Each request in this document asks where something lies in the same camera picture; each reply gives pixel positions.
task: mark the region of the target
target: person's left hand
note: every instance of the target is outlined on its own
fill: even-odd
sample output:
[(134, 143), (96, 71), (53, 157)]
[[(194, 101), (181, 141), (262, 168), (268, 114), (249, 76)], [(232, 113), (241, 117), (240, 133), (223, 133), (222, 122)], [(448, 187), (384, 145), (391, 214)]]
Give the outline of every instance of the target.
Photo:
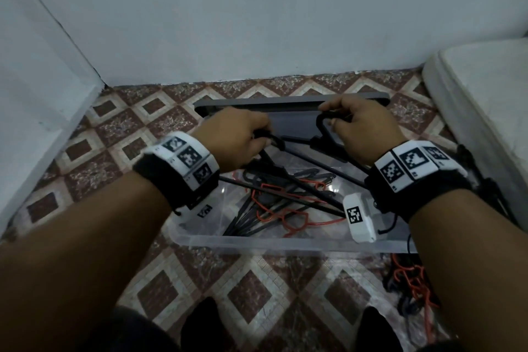
[(270, 144), (268, 138), (253, 139), (253, 131), (271, 130), (266, 113), (225, 108), (204, 121), (194, 133), (199, 142), (214, 156), (221, 172), (233, 171)]

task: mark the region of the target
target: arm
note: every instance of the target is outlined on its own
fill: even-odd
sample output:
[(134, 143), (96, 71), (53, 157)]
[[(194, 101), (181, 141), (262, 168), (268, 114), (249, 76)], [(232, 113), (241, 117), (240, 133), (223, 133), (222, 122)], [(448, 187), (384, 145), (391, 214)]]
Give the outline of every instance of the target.
[[(406, 141), (390, 112), (340, 96), (321, 110), (344, 108), (333, 122), (347, 152), (369, 166)], [(439, 196), (410, 220), (414, 243), (443, 309), (464, 346), (517, 351), (528, 345), (528, 235), (467, 190)]]
[[(266, 146), (266, 139), (251, 136), (268, 124), (263, 113), (226, 108), (193, 136), (226, 172)], [(130, 172), (28, 236), (2, 246), (3, 348), (74, 349), (113, 309), (170, 210), (154, 185)]]

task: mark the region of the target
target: hand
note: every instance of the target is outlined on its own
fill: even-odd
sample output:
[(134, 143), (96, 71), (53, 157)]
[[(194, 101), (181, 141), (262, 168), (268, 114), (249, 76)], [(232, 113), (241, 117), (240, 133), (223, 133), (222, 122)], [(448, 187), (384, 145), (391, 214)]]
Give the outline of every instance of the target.
[(268, 138), (252, 139), (253, 131), (271, 130), (266, 113), (225, 108), (203, 122), (192, 134), (214, 156), (221, 172), (233, 171), (271, 143)]
[(353, 114), (352, 122), (332, 120), (332, 130), (341, 138), (347, 153), (362, 164), (376, 160), (407, 139), (394, 116), (378, 102), (358, 95), (340, 95), (324, 102), (319, 110), (340, 110)]

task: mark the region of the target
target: floor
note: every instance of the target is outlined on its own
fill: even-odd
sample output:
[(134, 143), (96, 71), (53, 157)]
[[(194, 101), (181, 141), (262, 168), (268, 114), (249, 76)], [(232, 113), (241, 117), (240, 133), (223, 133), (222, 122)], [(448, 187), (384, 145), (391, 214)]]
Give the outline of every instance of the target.
[[(15, 216), (24, 234), (130, 170), (141, 149), (169, 131), (190, 131), (203, 98), (254, 98), (380, 90), (410, 139), (453, 150), (455, 140), (422, 83), (419, 70), (290, 76), (259, 80), (106, 89)], [(386, 257), (348, 259), (217, 255), (171, 243), (160, 233), (120, 304), (147, 316), (176, 340), (204, 296), (219, 304), (229, 350), (349, 350), (362, 309), (376, 306), (404, 350), (423, 345), (423, 321), (409, 333), (381, 274)]]

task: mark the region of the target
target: floral tile pattern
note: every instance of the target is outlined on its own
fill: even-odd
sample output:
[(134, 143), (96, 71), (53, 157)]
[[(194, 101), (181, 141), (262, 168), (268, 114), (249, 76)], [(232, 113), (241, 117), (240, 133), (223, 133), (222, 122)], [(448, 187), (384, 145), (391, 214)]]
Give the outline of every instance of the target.
[[(106, 88), (19, 209), (15, 228), (23, 235), (53, 219), (130, 170), (156, 139), (195, 128), (199, 100), (373, 91), (390, 95), (389, 109), (408, 138), (454, 150), (456, 140), (416, 69)], [(350, 259), (219, 255), (175, 245), (160, 233), (120, 303), (178, 340), (185, 317), (213, 296), (226, 348), (240, 352), (349, 350), (362, 310), (372, 305), (411, 351), (395, 296), (381, 283), (386, 265), (387, 256), (366, 253)], [(414, 342), (423, 341), (420, 326), (411, 332)]]

